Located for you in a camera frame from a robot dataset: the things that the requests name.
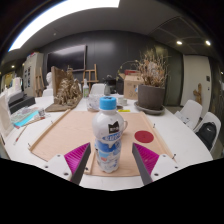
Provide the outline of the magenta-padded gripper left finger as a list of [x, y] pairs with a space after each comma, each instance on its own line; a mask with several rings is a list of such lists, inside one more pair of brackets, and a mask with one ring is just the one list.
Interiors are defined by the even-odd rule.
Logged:
[[56, 154], [42, 168], [78, 185], [82, 179], [90, 153], [91, 145], [86, 143], [65, 155]]

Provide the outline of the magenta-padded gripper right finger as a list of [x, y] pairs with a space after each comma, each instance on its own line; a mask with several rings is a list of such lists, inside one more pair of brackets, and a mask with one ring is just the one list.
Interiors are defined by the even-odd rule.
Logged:
[[180, 169], [175, 160], [167, 154], [158, 155], [137, 143], [132, 145], [132, 154], [144, 185], [150, 184]]

